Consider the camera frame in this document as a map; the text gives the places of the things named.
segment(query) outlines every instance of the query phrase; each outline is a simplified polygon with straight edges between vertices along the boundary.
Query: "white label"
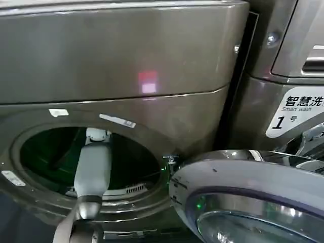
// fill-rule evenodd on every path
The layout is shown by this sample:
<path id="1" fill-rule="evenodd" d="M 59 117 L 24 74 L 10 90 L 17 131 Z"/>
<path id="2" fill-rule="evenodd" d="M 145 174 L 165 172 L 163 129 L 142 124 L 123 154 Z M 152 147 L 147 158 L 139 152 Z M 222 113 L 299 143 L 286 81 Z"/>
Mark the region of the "white label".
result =
<path id="1" fill-rule="evenodd" d="M 277 138 L 322 112 L 324 112 L 324 88 L 292 88 L 285 93 L 266 131 L 266 136 Z"/>
<path id="2" fill-rule="evenodd" d="M 12 171 L 1 171 L 4 177 L 6 177 L 15 186 L 25 186 L 25 182 L 20 180 Z"/>
<path id="3" fill-rule="evenodd" d="M 136 123 L 130 121 L 130 120 L 125 120 L 125 119 L 121 119 L 115 116 L 109 116 L 109 115 L 104 115 L 104 114 L 100 114 L 99 115 L 100 118 L 105 119 L 105 120 L 109 120 L 113 123 L 118 123 L 120 125 L 129 127 L 129 128 L 134 128 L 136 126 Z"/>
<path id="4" fill-rule="evenodd" d="M 49 112 L 53 117 L 69 115 L 66 109 L 49 109 Z"/>

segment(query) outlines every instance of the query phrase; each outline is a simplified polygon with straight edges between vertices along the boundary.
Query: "drum opening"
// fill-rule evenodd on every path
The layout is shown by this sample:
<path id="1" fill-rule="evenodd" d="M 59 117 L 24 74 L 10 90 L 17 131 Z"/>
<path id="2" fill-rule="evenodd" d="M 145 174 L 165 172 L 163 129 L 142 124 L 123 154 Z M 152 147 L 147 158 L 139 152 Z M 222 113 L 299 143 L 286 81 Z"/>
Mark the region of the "drum opening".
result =
<path id="1" fill-rule="evenodd" d="M 76 197 L 73 182 L 87 128 L 63 127 L 40 132 L 22 146 L 23 168 L 36 182 L 63 195 Z M 104 199 L 136 196 L 151 189 L 159 180 L 161 168 L 143 145 L 111 133 L 110 185 Z"/>

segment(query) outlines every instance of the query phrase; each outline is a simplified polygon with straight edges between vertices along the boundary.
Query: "screw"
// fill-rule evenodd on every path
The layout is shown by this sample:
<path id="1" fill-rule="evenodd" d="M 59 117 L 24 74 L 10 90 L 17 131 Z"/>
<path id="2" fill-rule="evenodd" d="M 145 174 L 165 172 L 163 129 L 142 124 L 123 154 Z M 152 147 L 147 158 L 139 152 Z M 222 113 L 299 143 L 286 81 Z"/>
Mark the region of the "screw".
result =
<path id="1" fill-rule="evenodd" d="M 279 39 L 278 34 L 276 33 L 269 33 L 268 34 L 268 40 L 267 40 L 267 45 L 271 46 L 273 44 L 275 44 Z"/>
<path id="2" fill-rule="evenodd" d="M 235 45 L 235 46 L 234 46 L 234 52 L 237 54 L 238 51 L 239 51 L 239 45 Z"/>

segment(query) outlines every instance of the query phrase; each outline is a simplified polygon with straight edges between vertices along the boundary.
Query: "stacked washing machine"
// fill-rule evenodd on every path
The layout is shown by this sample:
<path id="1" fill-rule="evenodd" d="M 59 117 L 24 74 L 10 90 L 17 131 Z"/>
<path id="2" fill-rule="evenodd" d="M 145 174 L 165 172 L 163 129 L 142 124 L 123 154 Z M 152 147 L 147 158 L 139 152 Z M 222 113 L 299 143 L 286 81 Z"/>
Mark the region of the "stacked washing machine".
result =
<path id="1" fill-rule="evenodd" d="M 257 21 L 226 146 L 322 159 L 324 3 L 249 2 Z"/>
<path id="2" fill-rule="evenodd" d="M 97 128 L 112 150 L 107 235 L 184 228 L 172 166 L 212 150 L 248 12 L 239 0 L 1 1 L 1 189 L 57 224 Z"/>

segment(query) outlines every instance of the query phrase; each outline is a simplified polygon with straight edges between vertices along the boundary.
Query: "washing machine door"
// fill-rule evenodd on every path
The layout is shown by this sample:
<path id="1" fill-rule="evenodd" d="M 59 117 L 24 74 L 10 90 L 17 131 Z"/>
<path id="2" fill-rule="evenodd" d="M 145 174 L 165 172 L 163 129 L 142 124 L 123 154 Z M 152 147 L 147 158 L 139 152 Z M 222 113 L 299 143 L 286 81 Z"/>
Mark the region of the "washing machine door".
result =
<path id="1" fill-rule="evenodd" d="M 278 152 L 214 151 L 173 175 L 170 197 L 204 242 L 324 242 L 323 169 Z"/>

